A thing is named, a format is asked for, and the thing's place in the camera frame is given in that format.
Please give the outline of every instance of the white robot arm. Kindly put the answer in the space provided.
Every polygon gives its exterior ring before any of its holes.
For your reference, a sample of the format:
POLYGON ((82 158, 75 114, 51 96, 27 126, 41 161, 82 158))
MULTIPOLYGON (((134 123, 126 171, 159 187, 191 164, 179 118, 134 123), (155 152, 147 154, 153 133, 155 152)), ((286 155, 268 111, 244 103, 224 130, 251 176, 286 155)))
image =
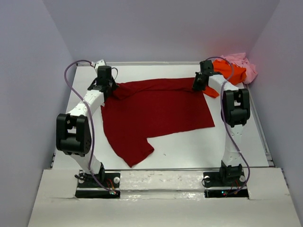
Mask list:
POLYGON ((83 100, 68 113, 58 115, 56 146, 58 150, 75 159, 84 173, 89 175, 92 172, 99 176, 100 181, 103 181, 104 167, 95 156, 91 159, 89 169, 92 140, 89 130, 89 112, 84 102, 93 115, 118 85, 112 77, 112 68, 106 66, 104 61, 98 61, 95 70, 97 77, 88 88, 83 100))
POLYGON ((247 89, 239 89, 226 81, 221 73, 215 72, 210 60, 200 62, 200 68, 201 71, 196 72, 193 90, 205 90, 206 85, 208 85, 220 94, 224 85, 223 96, 220 99, 222 99, 222 113, 224 113, 228 130, 220 170, 217 173, 204 172, 204 176, 210 177, 205 181, 205 187, 226 186, 235 181, 240 182, 239 179, 244 174, 240 152, 232 142, 229 133, 234 142, 239 145, 244 125, 250 118, 250 96, 247 89))

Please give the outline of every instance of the gray wall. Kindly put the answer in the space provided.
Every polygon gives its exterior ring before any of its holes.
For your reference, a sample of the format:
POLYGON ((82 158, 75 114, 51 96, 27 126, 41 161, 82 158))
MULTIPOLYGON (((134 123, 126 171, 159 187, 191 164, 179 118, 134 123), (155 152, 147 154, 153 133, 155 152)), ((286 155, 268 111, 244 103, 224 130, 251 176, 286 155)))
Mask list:
POLYGON ((43 0, 73 58, 200 61, 249 52, 279 0, 43 0))
POLYGON ((284 168, 303 223, 303 1, 281 0, 250 53, 259 75, 251 85, 266 139, 284 168))
POLYGON ((62 72, 72 58, 41 0, 1 1, 0 53, 0 226, 25 227, 69 97, 62 72))

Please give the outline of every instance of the garment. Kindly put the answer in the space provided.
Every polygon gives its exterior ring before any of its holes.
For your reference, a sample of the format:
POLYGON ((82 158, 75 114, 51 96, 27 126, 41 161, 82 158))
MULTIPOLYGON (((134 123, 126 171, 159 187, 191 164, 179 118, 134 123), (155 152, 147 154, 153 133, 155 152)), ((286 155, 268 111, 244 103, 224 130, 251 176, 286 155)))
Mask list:
POLYGON ((214 127, 202 92, 193 92, 194 78, 151 79, 119 84, 101 107, 109 144, 130 167, 154 148, 147 138, 214 127))
MULTIPOLYGON (((226 79, 232 73, 232 69, 226 61, 215 60, 213 62, 213 65, 214 65, 214 71, 222 73, 224 78, 226 78, 226 79)), ((239 83, 242 83, 246 79, 246 74, 245 74, 246 68, 241 68, 234 64, 232 64, 232 65, 233 65, 234 73, 233 73, 232 78, 230 78, 229 82, 231 82, 233 85, 237 85, 239 83)), ((212 89, 208 86, 206 87, 206 90, 204 91, 204 93, 213 98, 216 98, 219 96, 219 93, 217 93, 214 89, 212 89)))
POLYGON ((239 67, 246 68, 246 79, 244 80, 244 84, 251 83, 258 75, 258 72, 256 71, 256 66, 254 64, 250 64, 250 62, 246 58, 246 53, 235 53, 226 57, 222 55, 221 57, 225 58, 226 60, 239 67))

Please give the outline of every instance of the red cloth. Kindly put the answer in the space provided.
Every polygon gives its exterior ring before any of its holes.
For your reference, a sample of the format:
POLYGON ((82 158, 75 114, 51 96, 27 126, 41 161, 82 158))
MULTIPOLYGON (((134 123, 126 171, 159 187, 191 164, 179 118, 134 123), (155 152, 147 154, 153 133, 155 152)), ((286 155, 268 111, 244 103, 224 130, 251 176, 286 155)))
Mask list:
POLYGON ((154 148, 147 138, 214 127, 202 92, 193 78, 151 79, 119 84, 101 107, 104 133, 115 153, 130 167, 154 148))

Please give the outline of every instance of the white tabletop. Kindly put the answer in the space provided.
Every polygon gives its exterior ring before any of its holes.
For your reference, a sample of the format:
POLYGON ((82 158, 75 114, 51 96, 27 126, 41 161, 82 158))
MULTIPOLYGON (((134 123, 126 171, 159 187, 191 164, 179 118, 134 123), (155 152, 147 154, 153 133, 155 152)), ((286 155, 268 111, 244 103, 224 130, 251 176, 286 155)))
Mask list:
POLYGON ((203 171, 121 171, 120 199, 77 199, 78 170, 44 170, 28 227, 300 227, 281 169, 252 168, 249 197, 208 199, 203 171))
MULTIPOLYGON (((127 65, 117 66, 117 83, 157 78, 194 77, 199 65, 127 65)), ((73 87, 85 95, 87 87, 96 77, 92 67, 80 66, 76 70, 73 87)), ((179 132, 171 135, 148 138, 154 152, 132 169, 182 169, 220 167, 224 154, 225 128, 220 116, 220 100, 205 95, 215 127, 179 132)), ((73 93, 67 112, 79 102, 73 93)), ((106 169, 130 169, 126 162, 112 150, 103 132, 101 111, 93 115, 96 145, 95 156, 106 169)), ((268 166, 265 151, 258 133, 254 116, 248 120, 240 144, 240 149, 252 167, 268 166)), ((79 169, 78 164, 61 151, 56 151, 53 169, 79 169)))

